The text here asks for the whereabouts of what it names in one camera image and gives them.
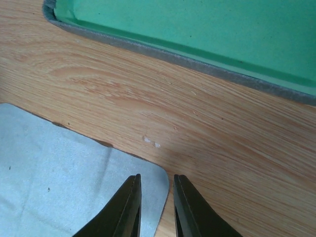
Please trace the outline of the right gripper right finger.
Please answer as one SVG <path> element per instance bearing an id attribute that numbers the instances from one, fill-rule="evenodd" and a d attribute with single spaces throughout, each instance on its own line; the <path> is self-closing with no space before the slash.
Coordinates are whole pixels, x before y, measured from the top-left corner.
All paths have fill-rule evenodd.
<path id="1" fill-rule="evenodd" d="M 174 215 L 178 237 L 241 237 L 221 218 L 185 175 L 174 175 Z"/>

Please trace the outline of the blue-grey glasses case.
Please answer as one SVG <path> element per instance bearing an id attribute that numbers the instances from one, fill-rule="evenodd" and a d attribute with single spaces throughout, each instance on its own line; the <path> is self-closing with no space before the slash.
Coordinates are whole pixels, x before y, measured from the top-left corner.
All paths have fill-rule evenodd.
<path id="1" fill-rule="evenodd" d="M 313 0 L 46 0 L 42 12 L 78 36 L 316 103 Z"/>

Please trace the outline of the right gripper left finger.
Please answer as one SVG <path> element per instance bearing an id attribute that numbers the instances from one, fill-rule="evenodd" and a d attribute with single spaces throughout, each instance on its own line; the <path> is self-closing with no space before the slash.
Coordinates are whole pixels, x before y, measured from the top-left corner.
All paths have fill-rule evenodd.
<path id="1" fill-rule="evenodd" d="M 76 237 L 139 237 L 141 227 L 141 175 L 131 175 L 103 209 Z"/>

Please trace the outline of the light blue cleaning cloth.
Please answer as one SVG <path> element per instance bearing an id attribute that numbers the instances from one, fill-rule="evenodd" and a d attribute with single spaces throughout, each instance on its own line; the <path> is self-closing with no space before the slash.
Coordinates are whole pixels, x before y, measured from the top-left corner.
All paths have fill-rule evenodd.
<path id="1" fill-rule="evenodd" d="M 1 236 L 70 237 L 136 174 L 142 189 L 140 235 L 152 237 L 169 192 L 163 168 L 1 104 Z"/>

